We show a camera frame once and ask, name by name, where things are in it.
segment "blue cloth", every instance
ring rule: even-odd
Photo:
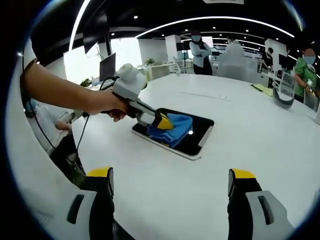
[[[173,129],[161,130],[150,125],[146,133],[150,138],[160,140],[162,143],[174,148],[192,130],[193,120],[192,117],[172,113],[168,113],[167,117],[172,123]]]

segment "computer monitor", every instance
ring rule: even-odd
[[[282,66],[282,68],[286,69],[287,71],[290,71],[294,68],[295,64],[295,60],[291,59],[290,57],[279,54],[279,65]]]
[[[116,73],[116,53],[109,55],[100,62],[100,82],[108,77],[113,77]]]

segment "round white table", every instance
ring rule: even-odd
[[[114,168],[114,218],[135,239],[227,239],[228,172],[251,171],[263,190],[303,221],[320,183],[320,126],[295,101],[289,110],[247,82],[194,74],[156,79],[142,101],[214,120],[202,158],[191,161],[131,132],[136,119],[91,116],[79,148],[86,172]],[[85,120],[72,124],[78,144]]]

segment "fluorescent light strip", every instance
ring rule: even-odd
[[[251,49],[251,50],[255,50],[255,51],[260,51],[259,49],[255,49],[252,47],[247,47],[247,46],[241,46],[241,47],[243,47],[244,49]]]
[[[148,34],[148,33],[151,33],[155,30],[158,30],[158,29],[162,29],[164,27],[168,27],[168,26],[171,26],[171,25],[174,25],[174,24],[180,24],[180,23],[184,23],[184,22],[189,22],[189,21],[195,21],[195,20],[205,20],[205,19],[233,19],[233,20],[242,20],[242,21],[247,21],[247,22],[252,22],[252,23],[256,23],[256,24],[262,24],[262,25],[265,25],[267,27],[270,27],[270,28],[273,28],[273,29],[276,29],[284,34],[287,34],[289,35],[290,37],[294,38],[295,36],[292,35],[291,33],[279,28],[279,27],[276,27],[276,26],[273,26],[271,24],[268,24],[268,23],[265,23],[265,22],[262,22],[262,21],[257,21],[257,20],[253,20],[253,19],[249,19],[249,18],[244,18],[244,17],[237,17],[237,16],[201,16],[201,17],[194,17],[194,18],[187,18],[187,19],[183,19],[183,20],[179,20],[179,21],[173,21],[173,22],[170,22],[170,23],[167,23],[167,24],[164,24],[164,25],[161,25],[161,26],[157,26],[155,28],[152,28],[148,31],[145,31],[137,36],[135,36],[135,38],[139,38],[145,34]]]
[[[78,15],[76,16],[76,19],[75,19],[75,22],[74,22],[74,25],[73,25],[73,29],[72,29],[72,33],[71,33],[71,38],[70,38],[70,43],[69,43],[69,51],[72,50],[72,47],[74,45],[74,41],[75,41],[75,36],[76,36],[76,33],[77,33],[77,29],[79,27],[79,23],[80,23],[80,20],[88,6],[88,4],[90,3],[90,0],[84,0],[79,12],[78,12]]]
[[[295,57],[290,56],[290,55],[288,55],[288,57],[289,57],[289,58],[292,58],[293,60],[296,60],[296,61],[298,60],[298,59],[296,59]]]
[[[213,37],[212,39],[213,40],[227,40],[226,38],[221,38],[221,37]],[[259,44],[259,43],[256,43],[256,42],[239,40],[239,39],[236,39],[236,40],[239,41],[239,42],[244,42],[244,43],[248,43],[248,44],[255,44],[255,45],[258,45],[258,46],[261,46],[261,47],[265,48],[265,45],[262,45],[262,44]]]
[[[259,44],[259,43],[256,43],[256,42],[252,42],[252,41],[245,41],[245,40],[239,40],[239,39],[236,39],[237,41],[239,42],[244,42],[244,43],[248,43],[248,44],[255,44],[255,45],[258,45],[260,47],[266,47],[265,45],[262,45],[262,44]]]

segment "cable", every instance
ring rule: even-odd
[[[108,79],[110,79],[110,77],[107,77],[105,80],[103,80],[103,82],[101,83],[101,86],[100,86],[100,88],[99,88],[99,91],[102,90],[102,87],[103,87],[105,81],[108,80]],[[91,116],[91,115],[89,115],[89,116],[86,118],[85,124],[84,124],[84,126],[83,126],[83,130],[82,130],[82,133],[81,133],[81,137],[80,137],[79,142],[78,142],[78,146],[76,147],[77,156],[79,156],[79,146],[80,146],[82,137],[84,136],[85,129],[86,129],[86,126],[87,126],[87,123],[88,123],[88,120],[89,120],[89,117],[90,117],[90,116]]]
[[[25,48],[23,48],[23,50],[22,50],[22,77],[23,77],[23,78],[25,77]],[[34,108],[33,108],[32,105],[31,105],[31,96],[30,96],[30,95],[29,95],[29,98],[30,98],[30,100],[29,100],[26,104],[29,103],[29,105],[30,105],[30,107],[31,107],[31,110],[32,110],[32,113],[33,113],[33,115],[34,115],[34,119],[35,119],[35,121],[36,121],[36,123],[37,123],[37,125],[38,125],[38,127],[39,127],[39,129],[40,129],[40,131],[41,131],[42,134],[44,135],[45,139],[49,142],[50,146],[51,146],[54,150],[56,150],[56,147],[53,146],[53,144],[51,143],[51,141],[49,140],[49,138],[47,137],[47,135],[46,135],[45,132],[43,131],[42,127],[40,126],[40,123],[39,123],[39,121],[38,121],[38,119],[37,119],[36,112],[35,112]],[[79,166],[76,162],[71,161],[67,156],[66,156],[66,159],[69,161],[69,163],[72,164],[73,169],[75,169],[75,167],[78,167],[78,168],[82,171],[82,173],[83,173],[84,175],[86,175],[84,169],[83,169],[81,166]]]

